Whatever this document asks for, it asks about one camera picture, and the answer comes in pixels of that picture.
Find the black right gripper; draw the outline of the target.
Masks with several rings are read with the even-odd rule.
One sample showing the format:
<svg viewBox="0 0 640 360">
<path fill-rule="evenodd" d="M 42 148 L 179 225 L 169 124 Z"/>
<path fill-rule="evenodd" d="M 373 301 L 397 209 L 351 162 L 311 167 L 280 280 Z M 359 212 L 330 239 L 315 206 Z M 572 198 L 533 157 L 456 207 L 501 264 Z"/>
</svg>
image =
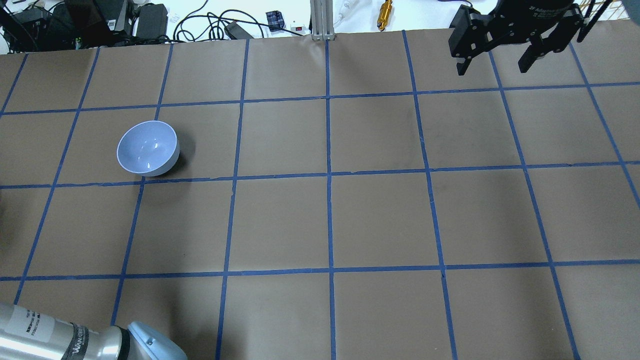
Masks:
<svg viewBox="0 0 640 360">
<path fill-rule="evenodd" d="M 521 73 L 548 53 L 566 49 L 585 16 L 572 0 L 499 0 L 488 14 L 461 5 L 451 20 L 451 57 L 459 76 L 482 53 L 508 44 L 530 44 L 518 60 Z"/>
</svg>

